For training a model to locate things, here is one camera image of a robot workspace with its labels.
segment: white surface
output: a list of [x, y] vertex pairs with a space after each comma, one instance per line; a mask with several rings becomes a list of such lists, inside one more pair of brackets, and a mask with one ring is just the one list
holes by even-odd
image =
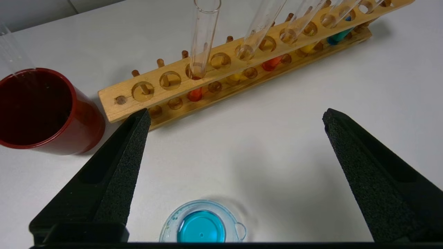
[[[214, 46], [242, 36], [253, 3], [223, 1]], [[16, 38], [36, 66], [64, 74], [101, 106], [97, 91], [131, 70], [180, 59], [190, 47], [191, 9], [190, 0], [124, 1]], [[176, 207], [222, 198], [247, 211], [254, 241], [371, 241], [322, 115], [329, 107], [348, 114], [442, 189], [442, 10], [442, 1], [418, 0], [374, 22], [365, 43], [150, 132], [129, 239], [157, 241]], [[32, 245], [29, 222], [92, 153], [0, 148], [4, 248]]]

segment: test tube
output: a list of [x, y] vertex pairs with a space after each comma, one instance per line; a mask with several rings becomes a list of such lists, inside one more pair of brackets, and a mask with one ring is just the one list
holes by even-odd
[[[303, 0], [299, 2], [295, 14], [290, 15], [287, 21], [290, 21], [288, 26], [284, 29], [280, 39], [287, 44], [293, 44], [298, 36], [303, 32], [308, 23], [321, 9], [326, 0]], [[280, 63], [283, 55], [270, 59], [264, 62], [261, 66], [265, 71], [273, 71]]]
[[243, 43], [237, 51], [237, 58], [250, 60], [255, 50], [260, 46], [269, 28], [272, 26], [286, 0], [262, 0], [249, 26]]
[[[367, 13], [372, 12], [373, 7], [372, 4], [368, 1], [365, 1], [365, 5], [362, 5], [364, 7], [366, 7], [366, 11]], [[351, 16], [346, 17], [345, 21], [351, 21]], [[345, 31], [339, 32], [335, 35], [332, 35], [330, 37], [328, 37], [327, 41], [330, 45], [337, 45], [339, 42], [341, 42], [352, 30], [354, 29], [354, 27], [347, 29]]]
[[4, 23], [0, 23], [0, 56], [14, 75], [24, 69], [35, 69]]
[[[361, 0], [338, 0], [336, 4], [332, 6], [329, 13], [326, 14], [321, 23], [324, 27], [334, 28], [344, 17], [348, 16], [348, 13], [360, 2]], [[299, 56], [307, 56], [315, 51], [316, 46], [320, 42], [315, 42], [297, 50]]]
[[286, 44], [293, 44], [303, 32], [315, 14], [322, 8], [326, 0], [303, 0], [295, 12], [292, 20], [280, 35], [280, 39]]
[[[232, 36], [228, 36], [226, 38], [226, 43], [232, 42], [234, 38]], [[232, 74], [228, 77], [226, 77], [226, 83], [230, 86], [236, 86], [240, 83], [240, 78], [243, 75], [243, 71]]]
[[[193, 80], [201, 79], [206, 74], [221, 3], [221, 0], [194, 0], [194, 25], [188, 74]], [[188, 99], [192, 102], [201, 98], [202, 88], [190, 91], [188, 94]]]

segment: wooden peg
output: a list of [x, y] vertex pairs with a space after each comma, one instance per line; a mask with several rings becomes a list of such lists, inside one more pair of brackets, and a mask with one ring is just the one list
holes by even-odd
[[182, 51], [182, 59], [184, 59], [184, 58], [188, 58], [188, 56], [189, 56], [188, 51], [183, 50], [183, 51]]
[[165, 66], [165, 61], [164, 61], [163, 59], [158, 59], [158, 60], [157, 60], [157, 66], [158, 66], [159, 68]]
[[232, 37], [231, 35], [226, 37], [226, 43], [232, 42], [234, 40], [234, 37]]
[[264, 45], [266, 44], [266, 39], [263, 39], [260, 43], [260, 45], [258, 46], [261, 50], [264, 49]]
[[284, 22], [289, 22], [294, 17], [294, 13], [289, 13]]
[[304, 15], [306, 16], [307, 14], [309, 14], [311, 12], [311, 10], [312, 10], [312, 6], [309, 6], [309, 8], [307, 8]]
[[140, 75], [140, 73], [138, 72], [138, 70], [132, 70], [131, 74], [132, 74], [133, 77], [137, 77], [137, 76]]
[[329, 6], [331, 6], [331, 0], [326, 0], [326, 2], [323, 4], [322, 9], [327, 8]]
[[[226, 43], [232, 42], [234, 40], [234, 37], [232, 37], [231, 35], [229, 35], [228, 37], [226, 37]], [[228, 64], [228, 60], [230, 61], [231, 59], [228, 57], [223, 57], [223, 60], [221, 62], [222, 65], [227, 65]]]
[[[164, 67], [165, 66], [165, 61], [163, 59], [158, 59], [157, 60], [157, 66], [159, 68]], [[161, 80], [163, 81], [163, 86], [164, 87], [170, 86], [169, 79], [167, 78], [167, 75], [163, 76]]]

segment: plastic container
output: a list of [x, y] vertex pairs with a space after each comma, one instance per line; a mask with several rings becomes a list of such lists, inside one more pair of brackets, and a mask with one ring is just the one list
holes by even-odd
[[57, 155], [81, 154], [103, 136], [97, 106], [61, 73], [27, 69], [0, 81], [0, 144]]
[[160, 242], [223, 243], [242, 242], [246, 227], [224, 206], [196, 200], [177, 208], [166, 220]]

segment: test tube rack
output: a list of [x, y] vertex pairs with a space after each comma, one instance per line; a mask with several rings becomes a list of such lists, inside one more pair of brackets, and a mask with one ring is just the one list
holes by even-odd
[[[266, 34], [266, 43], [262, 43], [252, 59], [240, 60], [236, 57], [236, 50], [243, 38], [227, 42], [214, 47], [210, 54], [210, 64], [204, 78], [192, 80], [188, 77], [189, 58], [163, 65], [157, 61], [159, 68], [102, 89], [98, 92], [106, 116], [111, 123], [123, 120], [132, 113], [148, 108], [153, 130], [162, 125], [186, 117], [198, 110], [209, 107], [221, 100], [237, 93], [260, 85], [290, 71], [335, 54], [348, 47], [369, 39], [372, 34], [368, 24], [389, 12], [395, 11], [414, 0], [385, 0], [371, 13], [364, 14], [356, 6], [351, 10], [351, 21], [341, 21], [334, 28], [326, 28], [321, 24], [322, 16], [329, 12], [331, 7], [321, 9], [312, 19], [309, 34], [301, 35], [293, 45], [280, 40], [280, 34], [287, 23], [275, 25]], [[360, 4], [370, 8], [375, 5], [374, 0], [362, 0]], [[338, 45], [330, 46], [325, 39], [344, 30], [357, 27]], [[300, 57], [297, 49], [314, 42], [322, 41], [323, 48], [307, 57]], [[263, 70], [261, 64], [277, 56], [285, 55], [274, 71]], [[238, 85], [230, 84], [226, 77], [244, 72]], [[188, 92], [203, 87], [203, 98], [191, 102], [187, 98]]]

